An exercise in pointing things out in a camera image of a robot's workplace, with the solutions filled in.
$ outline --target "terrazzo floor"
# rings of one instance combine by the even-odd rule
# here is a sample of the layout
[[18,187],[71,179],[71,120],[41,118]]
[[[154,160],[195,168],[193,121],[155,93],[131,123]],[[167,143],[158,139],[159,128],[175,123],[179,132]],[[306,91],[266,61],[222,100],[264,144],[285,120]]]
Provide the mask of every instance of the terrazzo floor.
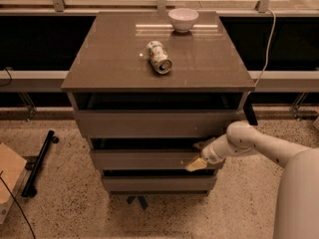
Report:
[[[259,120],[261,132],[319,147],[312,119]],[[282,169],[261,154],[228,158],[208,196],[148,195],[143,211],[135,200],[109,196],[72,119],[0,120],[0,139],[21,155],[37,154],[49,129],[52,144],[31,199],[19,196],[37,238],[270,239]],[[13,204],[0,238],[32,238]]]

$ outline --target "white robotic arm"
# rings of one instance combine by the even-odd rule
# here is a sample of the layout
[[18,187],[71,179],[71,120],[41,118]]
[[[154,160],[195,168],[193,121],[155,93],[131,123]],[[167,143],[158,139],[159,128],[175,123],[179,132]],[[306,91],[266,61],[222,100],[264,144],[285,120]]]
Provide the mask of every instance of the white robotic arm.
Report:
[[257,150],[285,168],[279,186],[273,238],[319,238],[319,148],[310,148],[234,122],[226,134],[206,144],[201,157],[185,169],[194,171]]

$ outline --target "bowl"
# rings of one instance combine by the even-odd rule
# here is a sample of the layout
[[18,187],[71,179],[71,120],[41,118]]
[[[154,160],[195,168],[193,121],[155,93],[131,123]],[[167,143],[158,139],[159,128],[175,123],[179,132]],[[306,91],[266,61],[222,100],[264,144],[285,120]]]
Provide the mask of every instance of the bowl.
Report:
[[187,8],[173,9],[168,16],[173,28],[180,33],[188,32],[198,19],[198,13]]

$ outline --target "crushed can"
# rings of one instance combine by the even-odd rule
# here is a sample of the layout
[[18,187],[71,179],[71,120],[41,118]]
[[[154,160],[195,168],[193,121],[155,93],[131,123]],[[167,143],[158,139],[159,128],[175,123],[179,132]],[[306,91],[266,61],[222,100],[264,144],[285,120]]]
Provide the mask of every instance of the crushed can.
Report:
[[148,53],[150,54],[150,62],[159,74],[167,74],[171,68],[171,60],[169,59],[167,52],[162,48],[162,44],[159,41],[151,41],[147,45]]

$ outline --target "drawer unit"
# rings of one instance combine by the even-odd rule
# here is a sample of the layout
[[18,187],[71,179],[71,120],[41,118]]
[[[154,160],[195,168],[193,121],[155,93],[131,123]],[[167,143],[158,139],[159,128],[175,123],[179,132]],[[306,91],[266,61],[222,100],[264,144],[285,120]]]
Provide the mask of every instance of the drawer unit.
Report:
[[[243,118],[254,83],[216,13],[198,13],[198,27],[186,34],[154,12],[99,14],[62,85],[112,194],[213,188],[223,163],[184,168],[200,155],[196,142]],[[154,40],[172,61],[166,75],[150,63],[146,46]]]

